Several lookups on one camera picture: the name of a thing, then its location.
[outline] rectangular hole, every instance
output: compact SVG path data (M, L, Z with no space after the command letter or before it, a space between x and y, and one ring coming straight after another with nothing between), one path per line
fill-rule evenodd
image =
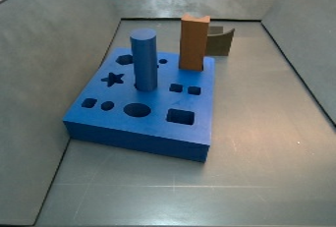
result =
M179 123L184 125L193 125L195 124L195 112L179 110L179 109L169 109L167 113L165 120L172 123Z

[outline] gray floor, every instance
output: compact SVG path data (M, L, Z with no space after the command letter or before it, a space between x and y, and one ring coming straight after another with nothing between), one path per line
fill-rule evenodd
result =
M260 23L236 28L216 58L212 146L205 164L72 141L39 225L335 225L335 128ZM180 22L156 28L179 52Z

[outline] hexagonal hole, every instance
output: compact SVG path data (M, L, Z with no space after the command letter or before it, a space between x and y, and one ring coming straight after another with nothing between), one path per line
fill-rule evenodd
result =
M132 55L120 56L116 62L123 66L132 64Z

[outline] square hole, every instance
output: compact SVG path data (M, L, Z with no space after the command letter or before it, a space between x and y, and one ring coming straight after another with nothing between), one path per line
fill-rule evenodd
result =
M97 99L96 98L85 98L85 100L81 103L81 107L85 108L92 108L97 103Z
M188 87L188 94L200 95L201 94L201 88L197 87L197 86L189 86Z
M169 90L175 92L183 92L184 86L179 84L171 84Z
M167 113L165 120L172 123L179 123L184 125L193 125L195 124L195 112L179 110L179 109L169 109Z

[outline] circular hole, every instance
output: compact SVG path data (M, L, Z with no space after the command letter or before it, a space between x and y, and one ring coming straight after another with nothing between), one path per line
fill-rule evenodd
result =
M115 103L112 101L107 101L101 104L101 109L104 111L109 111L115 107Z
M128 116L140 118L151 113L151 108L141 103L132 103L124 107L124 112Z
M167 64L167 62L168 62L168 60L164 59L164 58L159 60L159 63L160 63L160 64Z

